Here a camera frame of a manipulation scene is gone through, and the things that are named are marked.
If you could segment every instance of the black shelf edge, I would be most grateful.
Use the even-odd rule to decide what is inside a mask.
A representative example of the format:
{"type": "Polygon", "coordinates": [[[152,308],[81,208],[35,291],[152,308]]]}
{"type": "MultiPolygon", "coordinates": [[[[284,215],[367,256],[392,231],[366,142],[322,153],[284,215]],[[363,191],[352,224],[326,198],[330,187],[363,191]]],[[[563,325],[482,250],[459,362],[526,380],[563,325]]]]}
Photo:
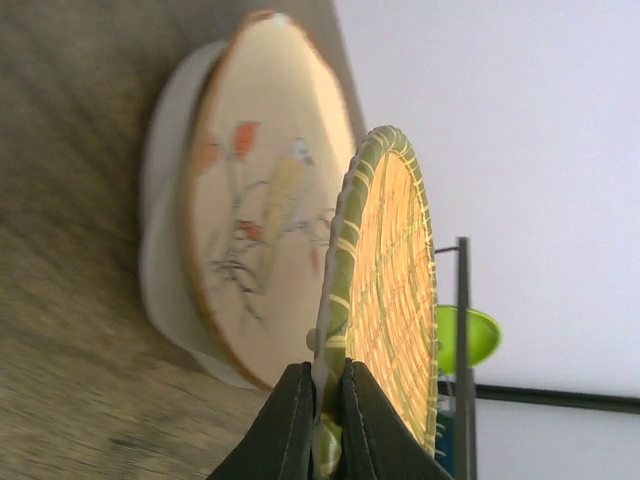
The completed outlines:
{"type": "MultiPolygon", "coordinates": [[[[455,395],[455,383],[452,383],[451,387],[455,395]]],[[[447,391],[446,383],[438,382],[438,390],[441,394],[445,394],[447,391]]],[[[640,398],[634,397],[478,384],[476,385],[476,398],[550,407],[640,414],[640,398]]]]}

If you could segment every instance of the green bowl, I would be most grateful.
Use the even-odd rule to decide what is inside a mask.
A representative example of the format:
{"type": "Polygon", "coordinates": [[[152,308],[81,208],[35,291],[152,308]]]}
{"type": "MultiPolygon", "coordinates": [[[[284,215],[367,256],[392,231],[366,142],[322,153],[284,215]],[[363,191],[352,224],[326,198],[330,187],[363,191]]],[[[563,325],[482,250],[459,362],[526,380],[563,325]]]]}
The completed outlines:
{"type": "MultiPolygon", "coordinates": [[[[452,305],[438,305],[438,340],[442,344],[438,365],[447,375],[456,373],[456,333],[458,309],[452,305]]],[[[502,341],[502,330],[490,316],[468,309],[469,363],[482,363],[496,351],[502,341]]]]}

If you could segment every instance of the gray floor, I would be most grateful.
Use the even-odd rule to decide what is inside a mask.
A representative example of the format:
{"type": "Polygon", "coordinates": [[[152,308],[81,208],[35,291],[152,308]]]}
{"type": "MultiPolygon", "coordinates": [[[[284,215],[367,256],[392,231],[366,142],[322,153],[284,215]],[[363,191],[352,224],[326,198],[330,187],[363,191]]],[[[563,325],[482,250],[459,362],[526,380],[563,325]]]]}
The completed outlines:
{"type": "Polygon", "coordinates": [[[164,81],[265,5],[314,34],[361,139],[325,0],[1,2],[0,478],[199,478],[264,402],[204,375],[151,328],[136,219],[164,81]]]}

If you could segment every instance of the painted bird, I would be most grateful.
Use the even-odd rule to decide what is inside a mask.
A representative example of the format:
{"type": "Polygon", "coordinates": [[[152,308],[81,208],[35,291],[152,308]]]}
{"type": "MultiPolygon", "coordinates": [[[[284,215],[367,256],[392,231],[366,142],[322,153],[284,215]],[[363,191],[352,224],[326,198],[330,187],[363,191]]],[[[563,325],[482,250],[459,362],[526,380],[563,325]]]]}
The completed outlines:
{"type": "Polygon", "coordinates": [[[266,290],[275,263],[280,234],[291,226],[293,217],[312,178],[313,159],[302,138],[273,168],[267,191],[262,225],[263,254],[257,269],[257,282],[266,290]]]}

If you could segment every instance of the white wall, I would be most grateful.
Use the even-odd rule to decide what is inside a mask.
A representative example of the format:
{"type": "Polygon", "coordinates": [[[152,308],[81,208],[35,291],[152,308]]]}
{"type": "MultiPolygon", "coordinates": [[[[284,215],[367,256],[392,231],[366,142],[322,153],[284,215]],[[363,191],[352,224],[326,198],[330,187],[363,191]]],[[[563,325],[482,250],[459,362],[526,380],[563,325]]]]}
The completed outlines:
{"type": "Polygon", "coordinates": [[[640,396],[640,2],[336,3],[368,126],[416,147],[436,246],[471,238],[474,306],[505,337],[478,381],[640,396]]]}
{"type": "Polygon", "coordinates": [[[478,401],[480,480],[640,478],[640,416],[478,401]]]}

